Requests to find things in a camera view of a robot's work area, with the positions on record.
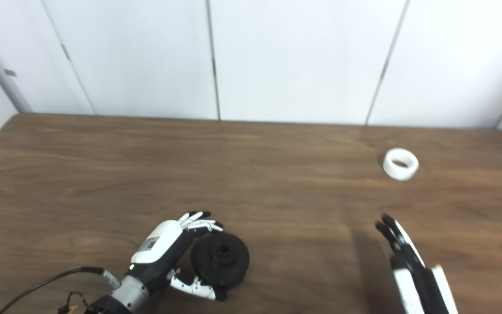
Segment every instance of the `wooden table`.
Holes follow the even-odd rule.
[[[383,172],[392,147],[417,155],[412,180]],[[399,313],[386,212],[461,314],[502,313],[502,131],[34,114],[0,131],[0,308],[70,268],[122,276],[158,223],[202,210],[247,243],[245,281],[224,303],[167,290],[144,312]],[[73,275],[8,313],[53,314],[70,290],[109,292]]]

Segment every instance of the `tape roll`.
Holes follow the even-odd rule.
[[[420,163],[412,152],[403,148],[393,148],[387,151],[383,161],[383,169],[395,180],[406,181],[416,173]]]

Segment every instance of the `black fingertip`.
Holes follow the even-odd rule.
[[[390,232],[390,228],[384,225],[382,222],[375,223],[375,228],[377,228],[377,230],[381,234],[383,234],[385,239],[389,241],[390,247],[394,250],[394,243],[396,243],[397,240],[396,237],[394,237],[394,235],[392,234],[392,232]]]
[[[381,233],[384,233],[385,230],[388,230],[389,227],[387,227],[384,223],[377,221],[375,223],[375,228],[377,228],[377,230],[379,230]]]
[[[385,213],[381,216],[381,220],[383,221],[383,223],[385,225],[387,225],[389,227],[394,226],[394,224],[395,224],[394,223],[394,221],[395,221],[394,218],[390,217],[389,215],[387,215]]]
[[[217,301],[223,302],[227,299],[227,294],[224,290],[219,288],[213,288],[213,290]]]

